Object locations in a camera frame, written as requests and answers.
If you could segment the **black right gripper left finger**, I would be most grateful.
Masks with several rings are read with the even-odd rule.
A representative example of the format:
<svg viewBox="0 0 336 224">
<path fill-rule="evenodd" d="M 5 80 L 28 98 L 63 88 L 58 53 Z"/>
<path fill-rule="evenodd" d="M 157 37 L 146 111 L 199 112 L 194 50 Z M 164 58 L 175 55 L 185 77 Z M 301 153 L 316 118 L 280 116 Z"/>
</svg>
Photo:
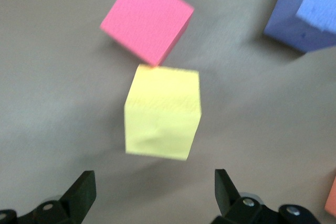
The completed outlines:
<svg viewBox="0 0 336 224">
<path fill-rule="evenodd" d="M 2 209 L 1 223 L 82 223 L 96 196 L 95 173 L 87 170 L 58 200 L 46 201 L 20 217 L 13 209 Z"/>
</svg>

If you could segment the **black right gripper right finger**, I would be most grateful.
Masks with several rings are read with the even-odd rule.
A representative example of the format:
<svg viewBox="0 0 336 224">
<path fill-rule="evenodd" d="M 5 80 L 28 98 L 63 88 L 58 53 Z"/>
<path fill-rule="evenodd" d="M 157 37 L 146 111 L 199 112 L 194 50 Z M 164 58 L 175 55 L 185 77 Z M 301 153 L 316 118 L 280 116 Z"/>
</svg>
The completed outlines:
<svg viewBox="0 0 336 224">
<path fill-rule="evenodd" d="M 225 169 L 215 170 L 215 198 L 221 213 L 212 223 L 319 223 L 305 207 L 286 204 L 273 211 L 241 196 Z"/>
</svg>

